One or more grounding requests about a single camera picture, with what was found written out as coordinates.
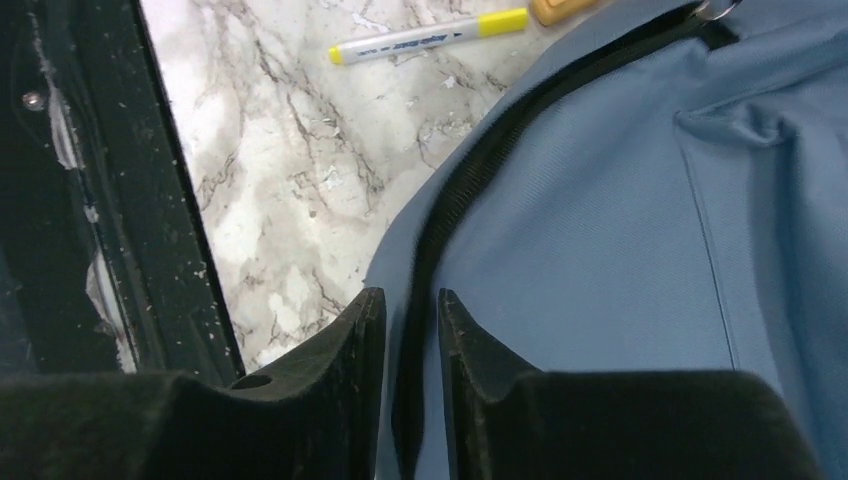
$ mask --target orange object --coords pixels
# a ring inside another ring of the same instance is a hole
[[[554,23],[591,7],[599,0],[532,0],[533,12],[539,23],[550,26]]]

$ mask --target blue bag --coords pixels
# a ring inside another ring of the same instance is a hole
[[[416,477],[449,476],[442,288],[543,370],[753,372],[848,478],[848,2],[698,6],[621,0],[566,35],[394,221],[366,281],[379,478],[398,392],[423,396]]]

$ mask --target keyring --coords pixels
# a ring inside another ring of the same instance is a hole
[[[700,17],[702,20],[707,22],[714,22],[716,20],[720,20],[727,16],[728,13],[732,12],[734,8],[739,6],[742,3],[742,0],[733,0],[729,7],[725,8],[721,12],[712,13],[710,11],[710,0],[704,0],[698,5],[697,8],[692,12],[692,15],[696,15]]]

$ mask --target black zipper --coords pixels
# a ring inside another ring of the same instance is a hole
[[[434,328],[431,285],[457,226],[506,163],[527,127],[557,100],[679,40],[697,38],[711,50],[738,40],[722,24],[694,16],[697,6],[692,3],[665,13],[541,82],[492,123],[448,177],[433,203],[415,251],[392,406],[392,431],[401,478],[414,477],[424,435],[424,344],[429,329]]]

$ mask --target white marble surface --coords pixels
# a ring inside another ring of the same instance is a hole
[[[392,218],[575,22],[349,67],[334,43],[522,0],[142,0],[248,371],[335,318]]]

